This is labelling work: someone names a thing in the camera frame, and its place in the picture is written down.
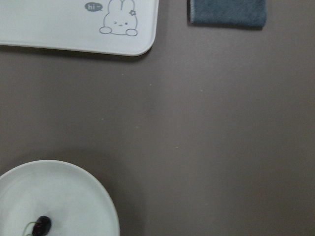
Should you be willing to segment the cream round plate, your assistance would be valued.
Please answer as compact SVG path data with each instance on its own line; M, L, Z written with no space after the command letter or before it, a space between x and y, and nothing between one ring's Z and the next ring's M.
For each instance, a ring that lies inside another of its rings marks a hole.
M0 177L0 234L26 236L41 216L50 236L118 236L113 201L89 172L71 163L40 160Z

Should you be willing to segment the dark red cherry pair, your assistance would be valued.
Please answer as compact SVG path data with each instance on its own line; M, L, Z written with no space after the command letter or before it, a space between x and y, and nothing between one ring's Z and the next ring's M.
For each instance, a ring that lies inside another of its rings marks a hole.
M46 236L51 230L52 221L48 216L40 216L36 221L29 222L23 230L22 236Z

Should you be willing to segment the cream rabbit tray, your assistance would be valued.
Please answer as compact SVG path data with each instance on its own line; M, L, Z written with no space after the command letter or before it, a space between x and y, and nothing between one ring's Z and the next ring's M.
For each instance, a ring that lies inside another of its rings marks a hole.
M157 0L3 0L0 43L138 56L156 37Z

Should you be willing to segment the grey folded cloth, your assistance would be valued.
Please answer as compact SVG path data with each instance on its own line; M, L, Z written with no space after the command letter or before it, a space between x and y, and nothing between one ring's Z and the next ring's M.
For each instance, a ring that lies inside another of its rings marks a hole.
M264 0L189 0L192 24L262 28L267 20Z

